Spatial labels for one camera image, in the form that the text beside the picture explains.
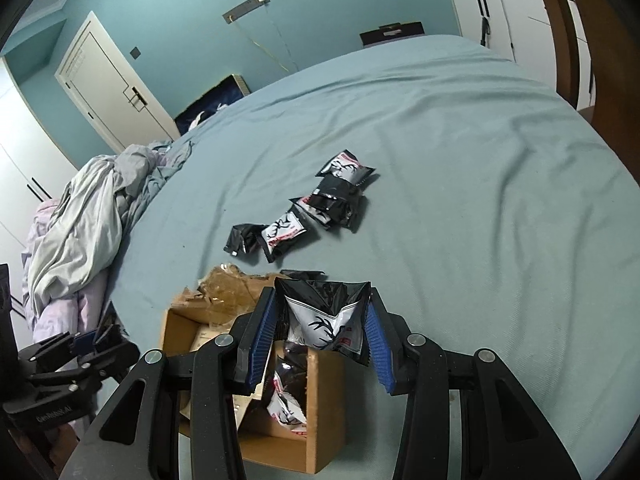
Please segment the pink checked bedding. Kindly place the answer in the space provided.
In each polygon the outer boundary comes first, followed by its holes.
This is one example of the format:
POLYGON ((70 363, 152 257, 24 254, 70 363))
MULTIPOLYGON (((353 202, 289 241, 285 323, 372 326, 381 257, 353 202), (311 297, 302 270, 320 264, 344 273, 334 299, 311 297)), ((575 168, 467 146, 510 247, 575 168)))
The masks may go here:
POLYGON ((58 206, 58 200, 45 200, 36 209, 30 225, 22 260, 22 300, 32 341, 40 342, 59 334, 88 333, 98 327, 104 305, 108 271, 101 271, 87 286, 65 298, 53 300, 37 313, 28 291, 28 270, 40 238, 58 206))

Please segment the brown cardboard box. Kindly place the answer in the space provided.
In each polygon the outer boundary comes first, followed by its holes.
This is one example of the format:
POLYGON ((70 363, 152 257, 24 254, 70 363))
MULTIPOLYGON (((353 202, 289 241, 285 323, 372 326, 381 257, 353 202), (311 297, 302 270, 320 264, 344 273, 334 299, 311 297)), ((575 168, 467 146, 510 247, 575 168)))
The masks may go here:
MULTIPOLYGON (((248 275, 216 266, 165 312, 160 348, 168 356, 198 350, 254 310, 279 274, 248 275)), ((232 398, 242 455, 250 462, 316 474, 345 444, 345 367, 336 352, 316 351, 277 337, 265 373, 249 396, 232 398)))

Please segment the crumpled grey duvet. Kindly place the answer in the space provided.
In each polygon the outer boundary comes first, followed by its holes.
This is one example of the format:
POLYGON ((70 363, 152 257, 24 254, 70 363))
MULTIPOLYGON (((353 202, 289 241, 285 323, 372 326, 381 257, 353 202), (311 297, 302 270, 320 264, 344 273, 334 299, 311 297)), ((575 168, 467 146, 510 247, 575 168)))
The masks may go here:
POLYGON ((35 315, 88 285, 116 257, 122 238, 192 153, 189 141, 132 144, 94 156, 63 188, 26 269, 35 315))

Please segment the teal bed sheet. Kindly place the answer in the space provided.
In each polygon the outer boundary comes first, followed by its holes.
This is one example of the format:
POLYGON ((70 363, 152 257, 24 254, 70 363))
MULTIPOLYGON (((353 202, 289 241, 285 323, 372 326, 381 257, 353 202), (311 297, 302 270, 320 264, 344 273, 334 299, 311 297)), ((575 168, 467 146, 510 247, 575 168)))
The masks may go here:
POLYGON ((491 348, 594 479, 639 415, 639 188, 588 122, 456 36, 363 49, 252 93, 192 130, 134 226, 111 298, 143 350, 171 300, 227 261, 340 151, 375 169, 356 232, 281 260, 368 281, 442 348, 491 348))

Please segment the white door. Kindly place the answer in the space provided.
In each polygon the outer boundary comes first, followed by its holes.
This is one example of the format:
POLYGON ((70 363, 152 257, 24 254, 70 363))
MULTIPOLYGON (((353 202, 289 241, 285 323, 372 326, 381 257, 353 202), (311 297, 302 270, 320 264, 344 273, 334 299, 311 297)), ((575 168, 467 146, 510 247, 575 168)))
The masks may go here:
POLYGON ((55 78, 92 128, 116 153, 132 144, 175 141, 174 120, 90 12, 55 78))

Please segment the dark framed picture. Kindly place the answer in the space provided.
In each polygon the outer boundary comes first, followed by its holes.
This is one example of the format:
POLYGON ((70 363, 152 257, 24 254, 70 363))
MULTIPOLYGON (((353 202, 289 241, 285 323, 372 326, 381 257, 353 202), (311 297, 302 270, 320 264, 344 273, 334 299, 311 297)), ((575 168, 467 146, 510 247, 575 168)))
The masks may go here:
POLYGON ((227 76, 175 117, 179 133, 183 136, 200 122, 204 122, 210 116, 249 94, 250 89, 242 76, 235 74, 227 76))

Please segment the top deer snack packet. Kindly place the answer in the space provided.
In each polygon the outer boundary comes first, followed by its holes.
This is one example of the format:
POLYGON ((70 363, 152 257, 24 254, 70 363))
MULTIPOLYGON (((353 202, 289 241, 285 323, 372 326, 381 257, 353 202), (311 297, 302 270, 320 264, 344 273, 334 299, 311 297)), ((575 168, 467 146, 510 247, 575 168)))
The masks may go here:
POLYGON ((363 165, 355 154, 352 154, 349 150, 343 150, 328 160, 316 173, 316 176, 332 176, 345 180, 352 185, 360 186, 374 172, 374 168, 363 165))

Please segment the white cabinet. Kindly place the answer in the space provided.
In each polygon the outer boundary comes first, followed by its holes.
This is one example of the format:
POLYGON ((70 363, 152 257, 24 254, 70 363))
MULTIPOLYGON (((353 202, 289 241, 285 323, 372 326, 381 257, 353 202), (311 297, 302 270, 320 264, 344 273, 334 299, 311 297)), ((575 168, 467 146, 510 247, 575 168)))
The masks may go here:
POLYGON ((556 87, 558 62, 544 0, 451 0, 461 36, 556 87))

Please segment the black bag behind bed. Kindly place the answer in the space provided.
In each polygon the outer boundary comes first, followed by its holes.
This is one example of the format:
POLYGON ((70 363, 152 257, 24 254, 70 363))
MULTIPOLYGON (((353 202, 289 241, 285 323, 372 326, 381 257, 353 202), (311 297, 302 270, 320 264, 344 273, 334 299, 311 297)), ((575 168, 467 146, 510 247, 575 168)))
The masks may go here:
POLYGON ((386 42, 423 36, 424 34, 423 24, 420 21, 416 21, 378 26, 377 29, 360 32, 359 37, 362 46, 368 48, 377 44, 386 44, 386 42))

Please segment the brown wooden chair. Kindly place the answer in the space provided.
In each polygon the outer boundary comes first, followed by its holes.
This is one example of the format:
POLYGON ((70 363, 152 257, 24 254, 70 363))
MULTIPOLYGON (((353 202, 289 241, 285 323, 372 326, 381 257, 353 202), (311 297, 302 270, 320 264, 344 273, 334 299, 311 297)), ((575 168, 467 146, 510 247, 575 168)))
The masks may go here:
MULTIPOLYGON (((574 0, 584 26, 596 99, 579 111, 639 177, 639 0, 574 0)), ((578 107, 579 53, 567 0, 544 0, 556 62, 556 93, 578 107)))

